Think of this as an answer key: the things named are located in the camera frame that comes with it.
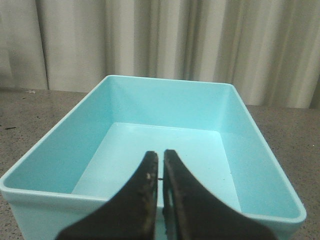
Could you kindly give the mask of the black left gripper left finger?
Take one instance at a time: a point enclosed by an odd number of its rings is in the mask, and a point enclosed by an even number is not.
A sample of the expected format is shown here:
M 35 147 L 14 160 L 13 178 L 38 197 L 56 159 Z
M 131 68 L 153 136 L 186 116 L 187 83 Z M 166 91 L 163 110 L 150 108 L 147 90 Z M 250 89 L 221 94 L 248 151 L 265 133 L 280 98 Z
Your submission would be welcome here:
M 103 206 L 64 228 L 58 240 L 153 240 L 158 155 L 147 151 L 127 183 Z

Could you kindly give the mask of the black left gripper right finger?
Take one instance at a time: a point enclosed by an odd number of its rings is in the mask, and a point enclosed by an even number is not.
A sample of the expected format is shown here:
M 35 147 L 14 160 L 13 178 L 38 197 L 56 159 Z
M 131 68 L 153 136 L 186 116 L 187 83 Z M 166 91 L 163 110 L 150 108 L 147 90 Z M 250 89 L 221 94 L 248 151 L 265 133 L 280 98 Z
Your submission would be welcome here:
M 266 240 L 268 229 L 211 194 L 174 150 L 164 152 L 163 215 L 170 240 Z

